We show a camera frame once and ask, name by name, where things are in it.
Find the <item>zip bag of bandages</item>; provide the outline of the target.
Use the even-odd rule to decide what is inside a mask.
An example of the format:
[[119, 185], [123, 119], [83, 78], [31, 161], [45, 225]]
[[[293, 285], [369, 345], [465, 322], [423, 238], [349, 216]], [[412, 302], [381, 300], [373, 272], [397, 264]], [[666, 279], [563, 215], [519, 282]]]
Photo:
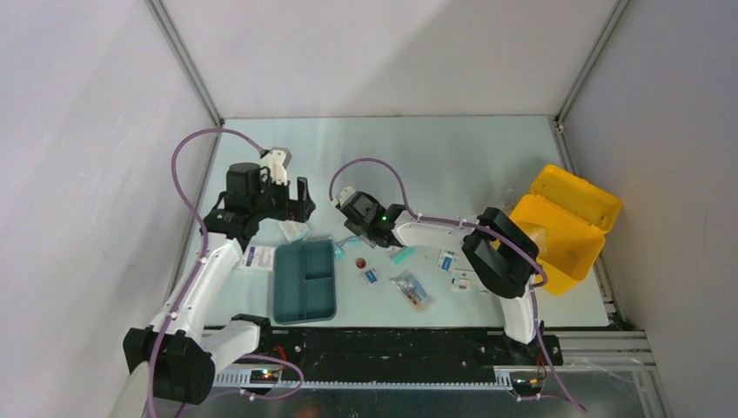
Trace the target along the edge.
[[280, 221], [278, 227], [288, 243], [306, 239], [311, 234], [311, 229], [306, 223], [286, 220]]

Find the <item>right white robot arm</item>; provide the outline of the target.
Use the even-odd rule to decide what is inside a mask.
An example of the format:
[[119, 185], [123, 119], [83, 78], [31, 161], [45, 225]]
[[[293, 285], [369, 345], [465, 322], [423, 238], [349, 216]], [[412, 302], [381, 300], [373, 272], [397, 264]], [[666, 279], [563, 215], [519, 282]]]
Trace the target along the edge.
[[399, 204], [384, 207], [351, 187], [330, 202], [345, 216], [348, 230], [375, 246], [426, 246], [465, 260], [500, 300], [509, 358], [527, 364], [540, 354], [543, 323], [534, 292], [548, 282], [538, 261], [540, 247], [501, 210], [488, 207], [474, 221], [446, 219]]

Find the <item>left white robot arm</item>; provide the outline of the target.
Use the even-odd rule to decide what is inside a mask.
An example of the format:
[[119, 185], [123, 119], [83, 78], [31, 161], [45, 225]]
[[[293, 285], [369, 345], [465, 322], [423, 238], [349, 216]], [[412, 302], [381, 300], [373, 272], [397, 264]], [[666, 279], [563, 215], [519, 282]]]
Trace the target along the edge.
[[198, 220], [201, 248], [189, 275], [176, 286], [161, 311], [144, 328], [131, 328], [123, 341], [129, 369], [149, 368], [146, 407], [163, 399], [198, 405], [210, 394], [217, 374], [248, 356], [271, 359], [274, 338], [262, 331], [266, 318], [238, 314], [214, 334], [204, 333], [225, 280], [241, 260], [265, 219], [305, 223], [315, 210], [308, 180], [298, 177], [297, 196], [280, 165], [237, 163], [225, 175], [225, 190]]

